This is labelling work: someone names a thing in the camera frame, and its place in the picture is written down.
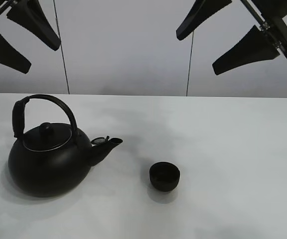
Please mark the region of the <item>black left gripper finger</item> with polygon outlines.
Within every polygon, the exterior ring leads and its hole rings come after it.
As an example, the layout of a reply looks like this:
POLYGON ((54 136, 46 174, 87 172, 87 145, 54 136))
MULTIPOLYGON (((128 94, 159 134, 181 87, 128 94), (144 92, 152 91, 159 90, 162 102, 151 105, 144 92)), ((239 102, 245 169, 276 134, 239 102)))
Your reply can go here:
POLYGON ((31 62, 14 49, 0 34, 0 64, 27 74, 31 68, 31 62))
POLYGON ((38 0, 18 0, 6 16, 34 34, 52 50, 59 49, 61 40, 49 24, 38 0))

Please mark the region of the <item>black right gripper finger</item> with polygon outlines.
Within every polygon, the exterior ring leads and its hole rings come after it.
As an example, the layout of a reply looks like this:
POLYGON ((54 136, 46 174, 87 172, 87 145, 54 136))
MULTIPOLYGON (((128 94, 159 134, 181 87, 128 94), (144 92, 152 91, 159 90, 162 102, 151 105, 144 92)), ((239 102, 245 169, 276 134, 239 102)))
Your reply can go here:
POLYGON ((231 3, 231 0, 196 0, 189 13, 176 30, 177 39, 185 39, 205 20, 231 3))
POLYGON ((255 25, 229 51, 220 56, 213 64, 216 75, 220 75, 243 65, 273 60, 280 55, 263 31, 255 25))

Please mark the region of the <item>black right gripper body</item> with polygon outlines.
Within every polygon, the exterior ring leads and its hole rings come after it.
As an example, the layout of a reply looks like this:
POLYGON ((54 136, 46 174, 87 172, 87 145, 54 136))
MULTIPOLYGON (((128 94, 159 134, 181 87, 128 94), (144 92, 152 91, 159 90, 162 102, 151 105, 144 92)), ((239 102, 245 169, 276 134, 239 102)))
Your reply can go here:
POLYGON ((283 18, 287 16, 287 0, 253 0, 254 9, 249 0, 242 4, 260 24, 261 30, 272 40, 274 46, 281 50, 287 59, 287 25, 283 18))

